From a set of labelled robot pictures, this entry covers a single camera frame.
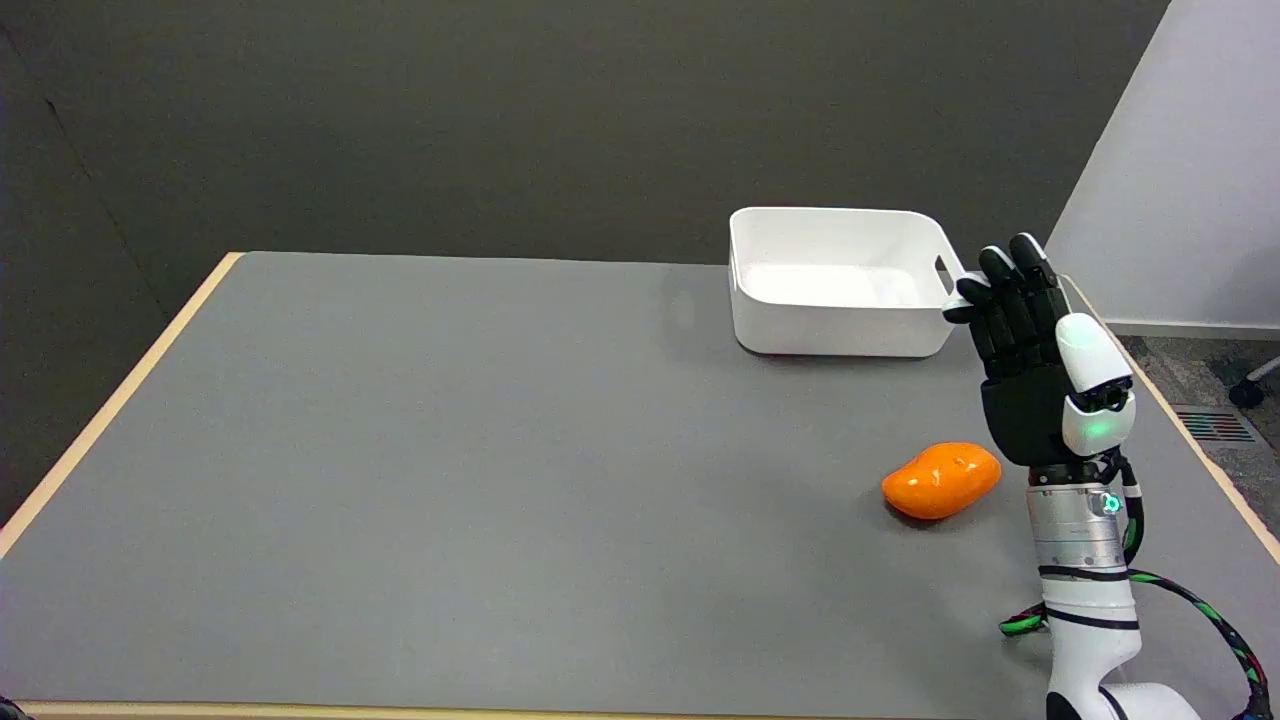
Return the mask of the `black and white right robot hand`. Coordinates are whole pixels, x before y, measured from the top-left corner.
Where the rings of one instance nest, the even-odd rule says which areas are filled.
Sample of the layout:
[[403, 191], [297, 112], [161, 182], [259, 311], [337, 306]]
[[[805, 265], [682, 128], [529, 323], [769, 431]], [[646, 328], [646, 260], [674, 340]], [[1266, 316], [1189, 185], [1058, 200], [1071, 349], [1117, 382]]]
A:
[[986, 423], [1011, 464], [1080, 465], [1132, 433], [1132, 366], [1101, 322], [1073, 310], [1033, 234], [983, 247], [977, 270], [956, 279], [942, 314], [969, 329], [986, 373]]

